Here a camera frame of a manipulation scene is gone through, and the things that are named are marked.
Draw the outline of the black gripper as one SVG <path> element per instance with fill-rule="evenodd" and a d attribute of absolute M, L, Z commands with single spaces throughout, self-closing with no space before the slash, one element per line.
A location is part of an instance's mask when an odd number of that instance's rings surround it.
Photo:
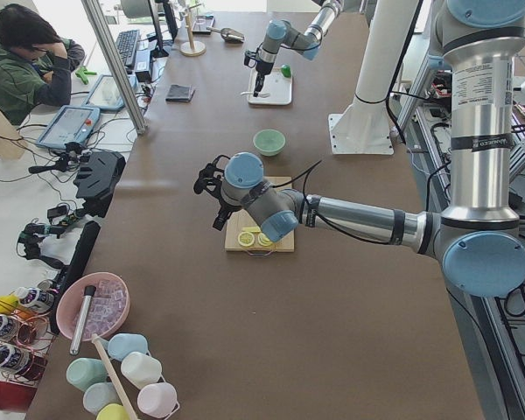
<path fill-rule="evenodd" d="M 244 53 L 243 64 L 255 69 L 253 96 L 258 97 L 260 88 L 264 86 L 265 76 L 270 73 L 270 53 L 263 48 L 257 48 L 255 51 L 247 50 Z"/>
<path fill-rule="evenodd" d="M 229 159 L 229 156 L 219 155 L 212 162 L 207 163 L 206 166 L 199 171 L 199 175 L 193 185 L 193 191 L 196 194 L 207 192 L 218 200 L 220 210 L 213 222 L 213 228 L 218 231 L 221 231 L 225 227 L 233 213 L 239 212 L 242 209 L 240 206 L 227 203 L 222 196 L 221 188 L 223 185 L 224 170 L 218 167 L 221 158 Z"/>

